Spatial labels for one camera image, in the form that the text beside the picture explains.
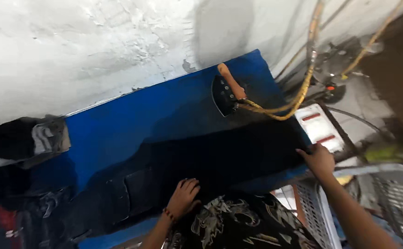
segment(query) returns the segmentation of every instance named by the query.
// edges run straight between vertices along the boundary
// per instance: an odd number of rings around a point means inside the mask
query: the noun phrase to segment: wrist bracelet
[[[175,222],[174,215],[167,208],[163,208],[163,212],[166,214],[167,217],[171,219],[172,222]]]

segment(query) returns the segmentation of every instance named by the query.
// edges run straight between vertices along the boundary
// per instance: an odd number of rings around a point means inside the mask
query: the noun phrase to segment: gray laundry basket
[[[383,218],[403,239],[403,165],[384,163],[336,171],[335,177],[369,174]],[[300,202],[309,231],[325,249],[341,249],[331,210],[323,189],[315,179],[297,182]]]

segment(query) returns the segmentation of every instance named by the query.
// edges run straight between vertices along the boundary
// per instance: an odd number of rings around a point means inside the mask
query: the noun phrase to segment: black trousers
[[[181,140],[142,144],[127,161],[96,173],[75,199],[54,210],[71,238],[113,233],[161,212],[177,183],[197,178],[209,201],[234,184],[303,163],[296,119],[270,120]]]

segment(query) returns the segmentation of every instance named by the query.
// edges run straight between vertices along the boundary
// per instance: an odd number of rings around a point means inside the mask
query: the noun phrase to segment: folded clothes
[[[19,163],[28,169],[70,147],[68,129],[62,118],[23,117],[0,125],[0,167]]]

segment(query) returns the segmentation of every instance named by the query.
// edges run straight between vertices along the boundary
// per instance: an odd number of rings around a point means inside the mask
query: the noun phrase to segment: concrete wall
[[[374,32],[398,1],[351,0],[322,42]],[[323,20],[343,2],[328,0]],[[86,109],[256,48],[276,75],[315,3],[0,0],[0,123]]]

